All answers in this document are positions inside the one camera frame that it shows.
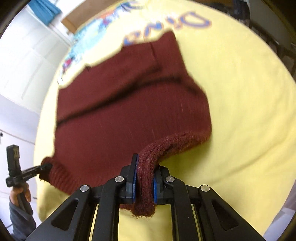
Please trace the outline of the dark blue sleeve forearm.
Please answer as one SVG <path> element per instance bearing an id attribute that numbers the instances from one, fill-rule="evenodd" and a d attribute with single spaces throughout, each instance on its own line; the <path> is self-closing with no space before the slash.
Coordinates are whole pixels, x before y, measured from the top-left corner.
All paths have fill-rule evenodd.
<path id="1" fill-rule="evenodd" d="M 13 233 L 11 236 L 14 240 L 24 241 L 37 227 L 33 215 L 23 211 L 11 201 L 9 208 L 11 224 L 13 227 Z"/>

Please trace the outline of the person left hand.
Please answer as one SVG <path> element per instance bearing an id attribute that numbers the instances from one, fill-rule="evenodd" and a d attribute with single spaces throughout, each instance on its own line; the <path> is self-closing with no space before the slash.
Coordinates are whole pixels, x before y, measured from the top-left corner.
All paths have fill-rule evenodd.
<path id="1" fill-rule="evenodd" d="M 25 186 L 23 187 L 13 187 L 11 192 L 10 192 L 10 201 L 11 203 L 14 205 L 14 206 L 17 206 L 19 207 L 19 201 L 18 201 L 18 198 L 17 196 L 19 194 L 24 194 L 27 202 L 31 202 L 31 192 L 30 192 L 30 189 L 29 189 L 29 184 L 25 184 Z"/>

